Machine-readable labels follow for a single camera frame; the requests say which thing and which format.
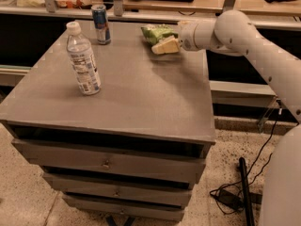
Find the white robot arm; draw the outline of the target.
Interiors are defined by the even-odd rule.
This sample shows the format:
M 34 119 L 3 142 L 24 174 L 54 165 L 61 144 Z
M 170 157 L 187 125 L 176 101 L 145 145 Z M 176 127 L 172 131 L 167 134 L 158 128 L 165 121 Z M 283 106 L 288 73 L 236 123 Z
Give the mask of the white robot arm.
M 259 226 L 301 226 L 301 59 L 265 38 L 239 10 L 177 22 L 181 48 L 245 57 L 298 121 L 273 151 Z

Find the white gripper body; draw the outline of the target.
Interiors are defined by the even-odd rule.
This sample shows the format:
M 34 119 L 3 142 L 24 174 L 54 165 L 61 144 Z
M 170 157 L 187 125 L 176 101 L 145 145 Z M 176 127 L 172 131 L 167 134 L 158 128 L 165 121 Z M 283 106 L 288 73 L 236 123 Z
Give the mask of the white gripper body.
M 178 39 L 186 51 L 210 50 L 216 45 L 215 20 L 178 22 Z

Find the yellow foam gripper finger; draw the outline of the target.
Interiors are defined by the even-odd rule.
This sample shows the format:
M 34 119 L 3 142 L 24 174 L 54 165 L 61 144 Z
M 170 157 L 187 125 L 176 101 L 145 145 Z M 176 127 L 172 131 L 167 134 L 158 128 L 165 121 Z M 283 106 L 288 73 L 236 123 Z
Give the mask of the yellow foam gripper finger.
M 180 51 L 180 44 L 174 36 L 170 36 L 153 45 L 151 50 L 156 55 L 178 53 Z

